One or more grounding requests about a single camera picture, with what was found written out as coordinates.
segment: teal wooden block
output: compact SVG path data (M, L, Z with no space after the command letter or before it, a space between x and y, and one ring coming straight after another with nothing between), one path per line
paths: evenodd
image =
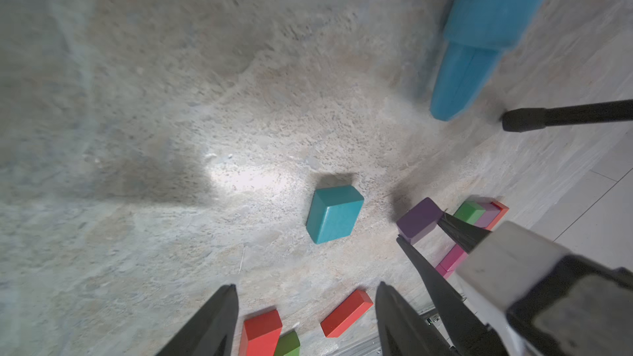
M364 201L352 186L315 191L306 225L312 241L319 244L352 234Z

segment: purple wooden block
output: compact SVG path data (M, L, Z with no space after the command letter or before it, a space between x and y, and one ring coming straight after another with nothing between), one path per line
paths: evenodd
M396 221L396 224L400 234L413 245L433 231L443 213L431 198L424 198Z
M497 217L501 209L497 208L492 203L477 203L486 211L484 212L484 214L481 215L479 220L477 220L477 222L475 223L475 227L486 228L488 224L492 223L493 220Z

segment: white floor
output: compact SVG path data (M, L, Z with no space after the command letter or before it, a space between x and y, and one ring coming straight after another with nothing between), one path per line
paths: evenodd
M633 130L532 231L607 267L633 269Z

